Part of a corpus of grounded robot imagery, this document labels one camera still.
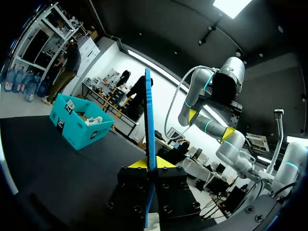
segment teal plastic crate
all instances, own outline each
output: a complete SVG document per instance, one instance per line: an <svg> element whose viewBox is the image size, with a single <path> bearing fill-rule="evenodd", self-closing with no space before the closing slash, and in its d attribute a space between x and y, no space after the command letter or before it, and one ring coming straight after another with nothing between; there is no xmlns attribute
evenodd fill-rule
<svg viewBox="0 0 308 231"><path fill-rule="evenodd" d="M67 106L69 100L72 100L75 105L73 110ZM80 115L87 118L101 116L103 121L87 126ZM50 113L50 119L76 150L103 138L114 123L114 119L95 103L63 94L58 94Z"/></svg>

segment man in dark shirt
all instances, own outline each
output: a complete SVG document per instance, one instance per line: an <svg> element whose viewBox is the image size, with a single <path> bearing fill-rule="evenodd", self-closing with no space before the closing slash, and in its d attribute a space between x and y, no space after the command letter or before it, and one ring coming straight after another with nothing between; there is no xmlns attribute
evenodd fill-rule
<svg viewBox="0 0 308 231"><path fill-rule="evenodd" d="M142 103L142 101L145 99L145 76L141 76L138 81L135 83L135 85L130 89L130 91L127 93L126 97L132 96L134 94L137 94L135 98L131 101L127 116L130 118L135 117L135 113L137 113L137 108Z"/></svg>
<svg viewBox="0 0 308 231"><path fill-rule="evenodd" d="M47 105L51 105L51 101L57 97L59 92L62 92L64 88L69 84L69 82L76 76L80 63L81 63L81 55L78 49L77 44L72 44L67 50L66 54L64 54L59 63L55 64L55 66L59 66L64 62L65 59L66 65L62 66L60 70L64 70L55 81L52 86L49 95L42 98L43 103Z"/></svg>

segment shelf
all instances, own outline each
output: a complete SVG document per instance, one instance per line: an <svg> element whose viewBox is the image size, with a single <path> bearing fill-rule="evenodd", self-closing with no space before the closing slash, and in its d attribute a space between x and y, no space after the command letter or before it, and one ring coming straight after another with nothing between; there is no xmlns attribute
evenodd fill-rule
<svg viewBox="0 0 308 231"><path fill-rule="evenodd" d="M41 70L43 70L43 71L46 71L46 68L44 68L44 67L42 67L42 66L39 66L39 65L37 65L37 64L33 64L33 63L31 63L31 62L28 62L27 60L24 60L24 59L22 59L22 58L19 57L19 56L16 56L16 59L19 60L19 61L21 61L21 62L23 62L23 63L25 63L25 64L28 64L28 65L30 65L30 66L33 66L33 67L36 67L36 68L41 69Z"/></svg>

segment person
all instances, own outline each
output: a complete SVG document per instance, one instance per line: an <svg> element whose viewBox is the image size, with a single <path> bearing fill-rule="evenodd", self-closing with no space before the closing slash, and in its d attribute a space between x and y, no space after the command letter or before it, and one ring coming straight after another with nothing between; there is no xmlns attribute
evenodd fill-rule
<svg viewBox="0 0 308 231"><path fill-rule="evenodd" d="M128 81L130 74L131 73L128 70L124 71L123 74L120 77L120 80L116 84L116 87L118 88L118 87L122 86L123 84L125 84Z"/></svg>
<svg viewBox="0 0 308 231"><path fill-rule="evenodd" d="M142 103L142 101L145 99L145 76L141 76L138 81L135 83L135 85L130 89L130 91L127 93L126 97L130 97L134 94L137 94L135 98L131 101L127 116L130 118L135 118L135 114L137 112L137 109L139 105Z"/></svg>
<svg viewBox="0 0 308 231"><path fill-rule="evenodd" d="M186 140L186 139L178 139L176 142L175 142L175 144L174 144L174 148L176 148L176 149L178 149L178 147L180 146L180 144L181 144L181 142L187 142L188 143L188 147L189 147L189 144L190 144L190 142L188 141L188 140Z"/></svg>
<svg viewBox="0 0 308 231"><path fill-rule="evenodd" d="M57 97L59 92L62 92L64 88L69 84L69 82L76 76L80 63L81 55L78 49L78 45L73 43L69 48L67 48L67 53L64 54L59 63L54 66L61 65L65 59L66 65L60 67L60 70L64 70L55 81L54 85L50 89L49 95L42 98L43 103L51 105L51 102Z"/></svg>

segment white metal shelving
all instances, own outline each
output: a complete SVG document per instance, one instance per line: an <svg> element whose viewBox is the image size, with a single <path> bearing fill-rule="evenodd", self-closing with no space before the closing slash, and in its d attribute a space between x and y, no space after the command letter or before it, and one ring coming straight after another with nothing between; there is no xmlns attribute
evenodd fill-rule
<svg viewBox="0 0 308 231"><path fill-rule="evenodd" d="M59 29L55 28L47 19L47 16L51 13L52 9L55 9L57 11L57 13L62 17L62 19L65 21L65 23L67 23L67 25L70 27L67 34L63 34L62 31L60 31ZM38 56L40 53L45 53L48 56L51 57L51 60L49 62L49 64L47 65L47 67L42 67L40 65L31 63L27 60L24 60L22 57L24 55L24 53L26 52L29 44L33 41L33 38L35 37L35 35L38 33L39 31L39 26L41 26L41 24L45 24L47 25L47 27L49 27L54 33L56 33L60 38L62 38L63 42L62 44L59 46L59 49L55 52L54 55L50 55L47 54L46 52L43 52L43 48L44 46L47 44L47 42L50 40L50 38L52 36L50 36L50 38L46 41L46 43L43 45L43 47L41 48L41 50L39 51L38 55L36 56L34 62L37 60ZM34 21L34 23L30 26L30 28L27 30L27 32L24 34L24 36L22 37L22 39L20 40L14 54L13 54L13 58L11 60L11 64L10 67L12 68L14 66L14 64L16 63L16 61L20 61L23 62L27 65L33 66L35 68L38 68L40 70L42 70L44 73L42 75L41 81L45 78L47 72L49 71L49 69L51 68L51 65L53 64L53 62L55 61L55 59L58 57L59 53L61 51L63 51L63 48L65 47L65 45L67 44L67 42L69 40L72 39L72 36L80 29L80 27L82 27L83 23L80 23L78 25L77 28L75 28L71 22L65 17L65 15L62 13L62 11L59 9L58 7L58 2L56 4L51 4L46 10L44 10L44 12Z"/></svg>

